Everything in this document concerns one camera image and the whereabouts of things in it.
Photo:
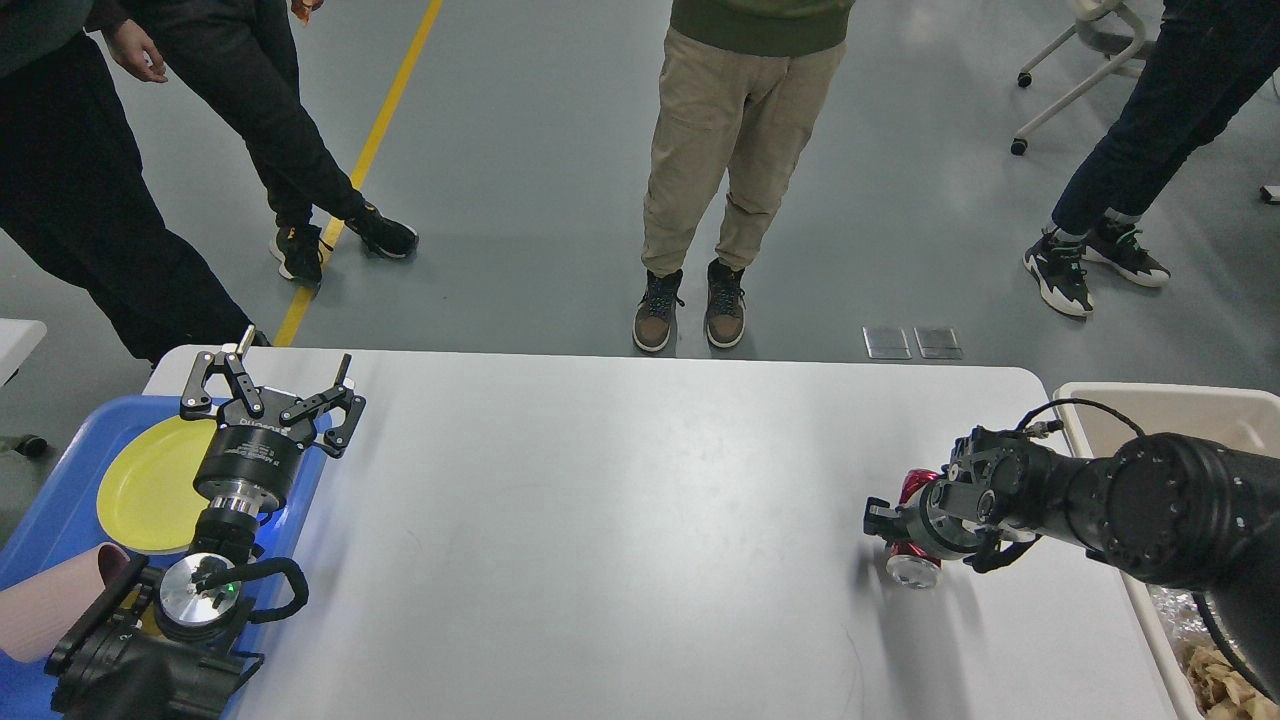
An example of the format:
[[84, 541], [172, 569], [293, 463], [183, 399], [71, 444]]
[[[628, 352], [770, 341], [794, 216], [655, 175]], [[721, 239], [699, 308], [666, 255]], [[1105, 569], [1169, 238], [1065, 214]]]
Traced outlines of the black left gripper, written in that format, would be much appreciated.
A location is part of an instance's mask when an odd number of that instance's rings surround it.
[[[216, 414], [205, 386], [211, 377], [221, 375], [230, 388], [230, 400], [246, 406], [241, 415], [262, 419], [265, 402], [243, 365], [244, 355], [259, 341], [256, 325], [248, 325], [237, 343], [223, 345], [215, 354], [198, 354], [180, 396], [179, 418], [186, 421], [214, 419]], [[342, 457], [349, 447], [367, 406], [366, 398], [347, 382], [351, 361], [352, 355], [344, 354], [332, 388], [298, 398], [278, 414], [284, 428], [302, 423], [314, 430], [317, 418], [340, 410], [340, 424], [319, 438], [311, 434], [302, 443], [262, 424], [216, 421], [195, 473], [195, 492], [210, 503], [215, 503], [216, 498], [246, 498], [253, 506], [252, 512], [270, 512], [287, 506], [306, 447], [319, 447], [330, 457]]]

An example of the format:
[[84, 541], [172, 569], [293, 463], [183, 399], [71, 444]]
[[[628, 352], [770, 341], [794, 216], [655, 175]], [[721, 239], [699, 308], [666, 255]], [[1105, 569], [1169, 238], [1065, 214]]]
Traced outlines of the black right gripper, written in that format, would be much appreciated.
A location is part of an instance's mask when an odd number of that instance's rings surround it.
[[961, 560], [975, 555], [983, 539], [964, 520], [948, 515], [936, 501], [942, 486], [925, 486], [909, 501], [895, 507], [890, 501], [868, 497], [864, 510], [864, 533], [886, 543], [908, 538], [927, 555], [938, 560]]

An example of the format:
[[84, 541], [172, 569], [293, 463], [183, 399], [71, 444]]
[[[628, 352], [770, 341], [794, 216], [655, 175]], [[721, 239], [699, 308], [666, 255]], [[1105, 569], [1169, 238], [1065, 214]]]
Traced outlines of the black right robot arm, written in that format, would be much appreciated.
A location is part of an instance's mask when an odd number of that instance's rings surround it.
[[1231, 665], [1276, 700], [1279, 461], [1143, 430], [1111, 456], [1066, 457], [1041, 445], [1061, 428], [1036, 411], [1012, 429], [974, 428], [920, 489], [869, 498], [865, 533], [978, 573], [1052, 537], [1146, 584], [1189, 591]]

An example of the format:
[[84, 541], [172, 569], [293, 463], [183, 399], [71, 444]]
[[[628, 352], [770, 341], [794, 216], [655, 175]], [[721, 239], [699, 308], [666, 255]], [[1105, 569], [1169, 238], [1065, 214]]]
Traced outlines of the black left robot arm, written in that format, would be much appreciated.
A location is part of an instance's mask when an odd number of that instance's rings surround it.
[[200, 354], [180, 398], [180, 419], [216, 424], [193, 479], [207, 507], [186, 553], [169, 568], [132, 559], [45, 664], [65, 719], [218, 719], [265, 660], [236, 648], [243, 632], [308, 602], [300, 565], [262, 556], [259, 515], [284, 509], [308, 448], [346, 452], [366, 401], [349, 355], [308, 397], [256, 386], [243, 365], [253, 337]]

